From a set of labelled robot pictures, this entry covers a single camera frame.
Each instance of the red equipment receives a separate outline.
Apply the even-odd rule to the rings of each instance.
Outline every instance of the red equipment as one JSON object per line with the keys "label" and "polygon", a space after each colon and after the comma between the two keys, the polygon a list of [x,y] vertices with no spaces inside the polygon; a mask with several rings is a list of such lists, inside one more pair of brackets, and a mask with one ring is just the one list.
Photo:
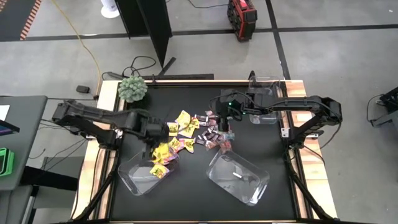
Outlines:
{"label": "red equipment", "polygon": [[227,15],[238,41],[250,40],[257,21],[257,10],[251,0],[229,0]]}

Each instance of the gray floor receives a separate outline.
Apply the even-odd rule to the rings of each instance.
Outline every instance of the gray floor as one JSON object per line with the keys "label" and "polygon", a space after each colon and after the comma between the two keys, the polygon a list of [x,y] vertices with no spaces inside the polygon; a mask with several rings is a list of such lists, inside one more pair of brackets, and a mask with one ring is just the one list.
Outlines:
{"label": "gray floor", "polygon": [[[120,18],[104,19],[98,0],[58,0],[81,34],[124,32]],[[193,0],[197,6],[225,0]],[[258,27],[270,27],[265,1],[255,0]],[[398,2],[389,0],[273,0],[279,27],[352,26],[398,24]],[[194,9],[186,0],[168,3],[173,30],[229,29],[225,9]],[[29,36],[73,35],[62,15],[43,0]],[[330,96],[340,101],[344,122],[336,138],[323,150],[337,214],[342,220],[396,223],[398,219],[397,131],[391,125],[372,128],[366,121],[370,97],[398,85],[398,30],[294,32],[280,34],[290,75],[305,81],[307,94]],[[155,57],[149,38],[85,40],[101,71],[121,72],[138,55]],[[96,88],[97,74],[90,56],[77,40],[0,42],[2,95],[47,95],[90,98],[75,92],[77,84]],[[238,43],[232,34],[189,35],[171,38],[167,58],[176,57],[167,75],[214,73],[216,79],[246,79],[258,75],[282,78],[282,69],[270,33],[254,34],[248,43]],[[140,60],[137,67],[147,65]],[[159,66],[143,72],[157,74]],[[44,118],[49,119],[57,101],[50,101]],[[373,118],[383,110],[371,107]],[[325,142],[334,128],[325,128]],[[29,160],[40,167],[44,156],[79,140],[61,130],[41,129]],[[83,156],[82,147],[74,156]],[[38,212],[35,223],[59,222],[68,209]]]}

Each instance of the clear plastic container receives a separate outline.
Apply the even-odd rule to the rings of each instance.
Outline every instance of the clear plastic container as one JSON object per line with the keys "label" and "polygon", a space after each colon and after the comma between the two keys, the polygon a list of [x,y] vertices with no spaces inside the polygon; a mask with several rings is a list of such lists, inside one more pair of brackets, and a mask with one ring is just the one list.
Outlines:
{"label": "clear plastic container", "polygon": [[255,206],[267,188],[269,174],[233,151],[219,150],[210,162],[207,176],[246,205]]}
{"label": "clear plastic container", "polygon": [[150,173],[150,170],[155,164],[152,161],[143,160],[142,153],[140,153],[129,161],[122,163],[119,166],[118,174],[130,192],[139,196],[150,192],[156,185],[170,175],[170,173],[177,168],[178,160],[179,158],[177,155],[174,160],[165,165],[169,172],[160,179]]}
{"label": "clear plastic container", "polygon": [[[256,93],[264,95],[264,98],[275,97],[275,88],[280,86],[280,80],[276,77],[257,77],[253,76],[249,79],[248,93]],[[275,111],[265,115],[249,115],[253,124],[275,124],[280,116],[280,112]]]}

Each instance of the green object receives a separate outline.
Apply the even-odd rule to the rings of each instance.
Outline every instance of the green object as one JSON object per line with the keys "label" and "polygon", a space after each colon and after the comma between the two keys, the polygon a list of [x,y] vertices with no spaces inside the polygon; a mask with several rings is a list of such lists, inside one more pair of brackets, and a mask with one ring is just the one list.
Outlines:
{"label": "green object", "polygon": [[128,103],[142,100],[147,90],[148,86],[145,84],[145,80],[136,76],[123,79],[118,88],[120,99],[126,100]]}
{"label": "green object", "polygon": [[7,148],[0,149],[0,177],[12,173],[14,153]]}

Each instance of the wooden table edge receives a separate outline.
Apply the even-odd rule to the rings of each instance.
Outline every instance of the wooden table edge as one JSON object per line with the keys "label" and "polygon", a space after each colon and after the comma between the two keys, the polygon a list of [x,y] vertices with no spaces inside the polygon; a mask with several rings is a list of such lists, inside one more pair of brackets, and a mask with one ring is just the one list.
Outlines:
{"label": "wooden table edge", "polygon": [[[293,97],[293,96],[306,96],[304,84],[302,80],[281,80],[283,82],[286,82],[287,86],[287,93],[288,96]],[[99,100],[98,100],[98,108],[105,109],[105,110],[110,110],[113,111],[114,109],[114,104],[116,102],[116,94],[117,94],[117,89],[118,89],[118,83],[119,80],[111,80],[111,81],[104,81],[102,86],[101,86],[101,92],[99,94]],[[244,83],[244,82],[249,82],[249,80],[158,80],[156,81],[157,83]],[[118,108],[121,110],[123,108],[124,101],[120,101]],[[305,115],[306,117],[309,118],[308,116],[309,112],[300,112],[300,114],[307,114]],[[294,116],[294,125],[295,126],[300,126],[302,123],[304,123],[304,120],[297,120],[297,115]],[[284,123],[286,125],[287,123],[287,118],[284,117]],[[106,124],[98,124],[102,128],[109,128],[109,125]],[[317,151],[320,153],[319,150],[319,144],[318,141],[312,141],[311,143],[308,143],[307,141],[305,142],[306,146],[311,146],[313,150]],[[90,202],[90,193],[91,192],[91,185],[92,185],[92,180],[93,180],[93,174],[94,174],[94,163],[96,159],[96,155],[99,151],[98,143],[94,141],[90,141],[89,145],[87,146],[86,154],[85,154],[85,160],[83,162],[83,168],[81,172],[81,177],[79,180],[79,198],[78,198],[78,204],[76,208],[76,212],[74,217],[76,218],[79,216],[79,214],[83,211],[83,209],[88,205]],[[99,152],[99,159],[97,163],[97,169],[95,172],[95,187],[93,189],[92,195],[94,195],[97,191],[97,185],[98,182],[100,181],[100,173],[102,172],[102,167],[103,167],[103,155],[104,152]],[[110,168],[114,162],[114,159],[112,157],[114,156],[114,152],[111,154],[111,157],[109,159],[108,163],[108,168],[107,168],[107,173],[109,173]],[[326,175],[326,170],[322,166],[317,166],[316,169],[314,170],[314,164],[318,165],[319,159],[309,153],[303,154],[301,153],[301,158],[303,160],[303,169],[305,171],[305,177],[307,181],[307,187],[308,190],[313,194],[315,200],[323,207],[323,209],[331,216],[336,217],[336,210],[333,202],[333,197],[331,196],[331,191],[330,191],[330,186],[328,183],[327,175]],[[312,176],[311,172],[319,172],[321,177],[316,177]],[[296,192],[297,192],[297,197],[298,197],[298,205],[301,213],[302,218],[306,218],[307,214],[305,212],[305,205],[304,205],[304,200],[303,200],[303,195],[301,194],[300,190],[296,186]],[[100,203],[100,209],[99,209],[99,218],[104,218],[106,214],[106,208],[108,207],[108,198],[109,198],[109,187],[107,188],[106,192],[103,195],[103,198]]]}

